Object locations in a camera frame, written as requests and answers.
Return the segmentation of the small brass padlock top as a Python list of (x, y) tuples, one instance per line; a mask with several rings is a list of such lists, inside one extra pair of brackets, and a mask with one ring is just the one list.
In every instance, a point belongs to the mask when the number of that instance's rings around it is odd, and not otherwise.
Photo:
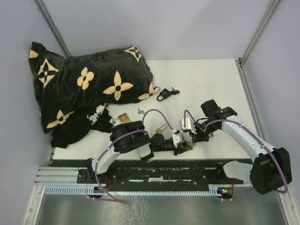
[(193, 147), (195, 146), (195, 144), (192, 143), (192, 142), (188, 142), (187, 145), (188, 145), (189, 147), (191, 147), (191, 148), (193, 148)]

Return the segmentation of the small brass padlock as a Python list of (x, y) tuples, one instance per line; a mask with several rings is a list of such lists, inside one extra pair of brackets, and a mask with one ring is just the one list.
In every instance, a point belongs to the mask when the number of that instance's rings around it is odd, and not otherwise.
[(189, 147), (191, 147), (191, 148), (193, 148), (193, 147), (195, 146), (195, 144), (192, 143), (192, 142), (188, 142), (187, 145), (188, 145)]
[(162, 126), (160, 126), (159, 128), (157, 128), (157, 129), (155, 130), (155, 132), (156, 132), (157, 134), (162, 134), (163, 131), (164, 131), (166, 128), (168, 128), (168, 126), (167, 126), (166, 124), (163, 124)]

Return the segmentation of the black padlock keys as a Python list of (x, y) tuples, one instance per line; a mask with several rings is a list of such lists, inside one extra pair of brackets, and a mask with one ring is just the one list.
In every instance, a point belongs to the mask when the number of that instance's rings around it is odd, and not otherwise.
[(175, 88), (172, 87), (172, 90), (170, 91), (170, 93), (172, 95), (177, 95), (177, 94), (180, 94), (180, 91), (179, 90), (176, 90)]

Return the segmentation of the black padlock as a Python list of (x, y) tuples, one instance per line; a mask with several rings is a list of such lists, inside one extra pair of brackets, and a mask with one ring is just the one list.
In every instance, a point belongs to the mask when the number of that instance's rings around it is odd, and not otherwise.
[(163, 89), (157, 96), (157, 101), (161, 102), (163, 100), (166, 100), (170, 96), (171, 96), (171, 92), (168, 89)]

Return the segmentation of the large padlock keys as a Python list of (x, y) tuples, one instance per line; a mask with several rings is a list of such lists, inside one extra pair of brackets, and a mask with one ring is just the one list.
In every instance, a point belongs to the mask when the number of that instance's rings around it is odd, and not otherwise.
[(138, 114), (144, 115), (144, 114), (145, 114), (145, 111), (144, 111), (144, 110), (140, 110), (140, 108), (138, 108)]

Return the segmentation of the large brass padlock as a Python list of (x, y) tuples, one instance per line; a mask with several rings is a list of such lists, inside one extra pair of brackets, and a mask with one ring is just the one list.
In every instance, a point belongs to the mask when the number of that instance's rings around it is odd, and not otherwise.
[(128, 117), (128, 115), (126, 113), (123, 113), (121, 115), (119, 115), (118, 117), (116, 117), (115, 119), (113, 119), (112, 124), (114, 126), (119, 125), (119, 124), (125, 124), (125, 123), (130, 123), (131, 120)]

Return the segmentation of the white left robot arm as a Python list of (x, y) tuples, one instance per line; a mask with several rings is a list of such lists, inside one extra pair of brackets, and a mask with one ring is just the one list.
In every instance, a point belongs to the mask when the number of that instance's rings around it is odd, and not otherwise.
[(172, 151), (175, 156), (193, 149), (193, 144), (184, 140), (178, 130), (170, 139), (165, 139), (162, 132), (166, 124), (156, 129), (150, 137), (142, 121), (117, 125), (112, 129), (109, 143), (98, 157), (90, 159), (87, 165), (88, 178), (100, 182), (109, 166), (121, 155), (136, 150), (140, 159), (145, 161), (154, 157), (155, 152)]

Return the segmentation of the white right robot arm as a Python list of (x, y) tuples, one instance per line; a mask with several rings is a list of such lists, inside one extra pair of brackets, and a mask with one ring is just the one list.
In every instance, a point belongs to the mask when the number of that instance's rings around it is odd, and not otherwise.
[(215, 171), (215, 178), (226, 183), (231, 178), (249, 182), (264, 195), (272, 191), (285, 194), (292, 182), (289, 152), (276, 148), (251, 131), (231, 108), (220, 108), (211, 99), (201, 105), (206, 121), (198, 123), (188, 110), (180, 120), (181, 130), (189, 132), (194, 143), (207, 142), (217, 130), (228, 134), (249, 156), (252, 164), (230, 161)]

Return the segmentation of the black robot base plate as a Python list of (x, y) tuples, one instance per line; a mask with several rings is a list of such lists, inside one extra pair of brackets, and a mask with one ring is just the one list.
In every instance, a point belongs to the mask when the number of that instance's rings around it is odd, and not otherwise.
[(227, 160), (116, 160), (98, 179), (110, 190), (206, 190), (209, 185), (242, 185), (243, 181), (226, 177), (225, 163)]

